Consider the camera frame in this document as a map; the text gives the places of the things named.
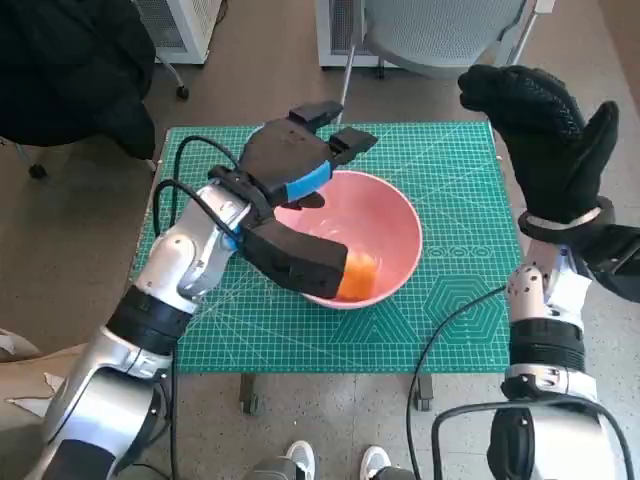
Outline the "black gloved robot right hand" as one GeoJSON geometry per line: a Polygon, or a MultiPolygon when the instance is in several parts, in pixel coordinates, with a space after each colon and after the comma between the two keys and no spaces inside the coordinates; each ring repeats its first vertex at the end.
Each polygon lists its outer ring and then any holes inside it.
{"type": "Polygon", "coordinates": [[[530,214],[569,224],[598,206],[618,139],[616,102],[585,120],[562,81],[519,65],[474,65],[458,86],[461,105],[485,114],[506,144],[530,214]]]}

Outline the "bare black robot left hand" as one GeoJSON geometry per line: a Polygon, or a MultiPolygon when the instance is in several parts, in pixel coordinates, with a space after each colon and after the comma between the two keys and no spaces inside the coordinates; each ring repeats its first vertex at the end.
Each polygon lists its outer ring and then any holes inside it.
{"type": "Polygon", "coordinates": [[[284,118],[271,120],[244,146],[239,169],[272,207],[292,204],[327,184],[336,168],[370,150],[377,138],[344,127],[323,140],[316,135],[342,112],[336,101],[305,103],[284,118]]]}

